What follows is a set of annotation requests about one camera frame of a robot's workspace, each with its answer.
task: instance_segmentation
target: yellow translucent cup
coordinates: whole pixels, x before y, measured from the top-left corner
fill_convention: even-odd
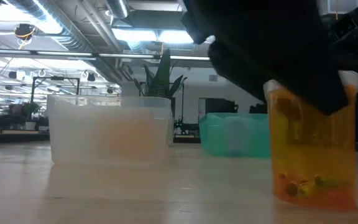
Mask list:
[[[274,195],[306,207],[356,209],[358,74],[340,73],[349,106],[321,114],[277,82],[265,84]]]

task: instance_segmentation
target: black machine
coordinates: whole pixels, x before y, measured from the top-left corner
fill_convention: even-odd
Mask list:
[[[358,7],[323,24],[315,0],[184,4],[195,43],[215,36],[208,54],[217,72],[256,98],[265,101],[262,86],[275,79],[324,114],[347,105],[337,71],[358,72]]]

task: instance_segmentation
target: desk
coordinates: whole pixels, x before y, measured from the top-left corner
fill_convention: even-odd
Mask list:
[[[0,223],[358,223],[275,199],[270,175],[269,160],[200,145],[171,147],[160,168],[112,169],[54,166],[47,142],[0,144]]]

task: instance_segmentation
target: ceiling light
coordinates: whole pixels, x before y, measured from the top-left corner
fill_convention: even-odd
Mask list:
[[[0,61],[0,67],[4,67],[5,62]],[[55,60],[55,59],[30,59],[30,58],[15,58],[10,64],[9,68],[39,68],[50,70],[51,68],[62,69],[62,70],[88,70],[95,73],[96,69],[84,62],[83,60]]]
[[[45,77],[46,74],[47,73],[43,69],[41,69],[41,71],[38,72],[38,77]]]
[[[114,93],[114,89],[111,86],[109,86],[107,88],[107,93],[109,93],[109,94]]]
[[[194,56],[171,56],[172,60],[197,60],[197,61],[209,61],[209,57],[194,57]]]
[[[57,55],[57,56],[92,56],[92,53],[81,53],[81,52],[43,52],[38,51],[40,55]]]
[[[2,49],[0,49],[0,54],[29,55],[29,54],[31,54],[31,52],[28,50],[2,50]]]
[[[16,79],[17,78],[17,72],[9,72],[8,77]]]
[[[87,80],[89,82],[94,82],[96,80],[95,77],[94,77],[94,73],[89,73]]]
[[[88,71],[85,70],[84,72],[81,73],[81,79],[83,80],[88,79]]]
[[[128,42],[157,40],[157,36],[152,30],[113,29],[112,31],[118,40],[125,40]]]
[[[184,30],[165,30],[160,34],[158,40],[171,44],[193,43],[193,39]]]

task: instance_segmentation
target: white wall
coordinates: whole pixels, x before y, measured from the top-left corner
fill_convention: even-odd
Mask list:
[[[139,91],[133,82],[123,83],[123,96],[138,96]],[[178,91],[174,97],[176,99],[175,105],[175,119],[181,116],[181,91]],[[249,107],[260,103],[259,100],[251,96],[244,90],[236,87],[229,81],[219,83],[204,84],[186,82],[184,94],[183,118],[186,123],[195,124],[198,122],[198,99],[199,98],[223,98],[227,100],[234,100],[239,105],[239,113],[248,113]]]

